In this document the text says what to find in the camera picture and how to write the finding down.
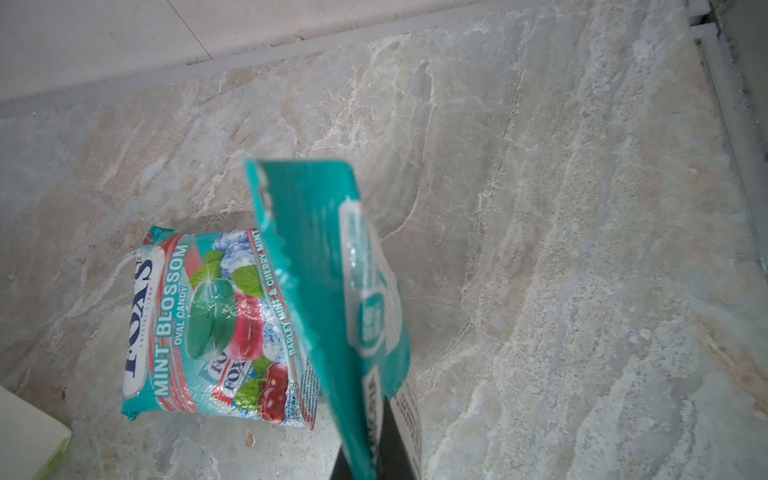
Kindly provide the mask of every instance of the teal bag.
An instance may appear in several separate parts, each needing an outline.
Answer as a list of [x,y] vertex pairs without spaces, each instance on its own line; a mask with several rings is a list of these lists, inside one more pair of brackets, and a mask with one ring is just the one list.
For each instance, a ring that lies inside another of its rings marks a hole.
[[[421,478],[399,287],[342,161],[247,161],[258,230],[357,480],[379,469],[384,398]],[[267,296],[270,295],[267,284]]]

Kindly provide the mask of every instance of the green candy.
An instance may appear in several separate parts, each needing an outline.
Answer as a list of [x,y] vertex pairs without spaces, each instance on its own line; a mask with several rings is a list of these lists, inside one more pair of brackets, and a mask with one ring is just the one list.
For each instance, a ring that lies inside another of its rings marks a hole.
[[199,359],[227,348],[237,325],[237,300],[229,281],[206,280],[194,291],[187,321],[187,355]]

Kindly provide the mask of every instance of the white wall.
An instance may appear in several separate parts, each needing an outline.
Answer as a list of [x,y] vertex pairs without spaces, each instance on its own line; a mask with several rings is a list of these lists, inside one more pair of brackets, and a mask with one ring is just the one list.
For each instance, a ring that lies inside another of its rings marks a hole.
[[0,104],[470,0],[3,0]]

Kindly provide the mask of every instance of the stone floor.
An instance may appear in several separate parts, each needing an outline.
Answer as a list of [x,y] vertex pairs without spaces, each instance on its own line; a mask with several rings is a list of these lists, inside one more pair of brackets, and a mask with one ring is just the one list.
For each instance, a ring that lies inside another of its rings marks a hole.
[[145,230],[253,224],[249,155],[354,164],[426,478],[767,477],[768,286],[681,3],[563,0],[0,121],[0,383],[74,430],[54,478],[329,472],[323,408],[313,432],[119,412]]

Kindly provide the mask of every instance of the plastic packaging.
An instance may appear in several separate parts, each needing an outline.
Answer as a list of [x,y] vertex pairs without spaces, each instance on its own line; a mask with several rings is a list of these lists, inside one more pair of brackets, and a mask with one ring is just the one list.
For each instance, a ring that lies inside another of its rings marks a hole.
[[386,470],[386,407],[405,447],[403,462],[411,477],[421,478],[399,287],[363,215],[352,168],[342,161],[249,161],[246,172],[284,305],[316,370],[349,470],[357,480],[381,478]]
[[152,227],[134,275],[123,413],[315,422],[317,377],[259,230]]

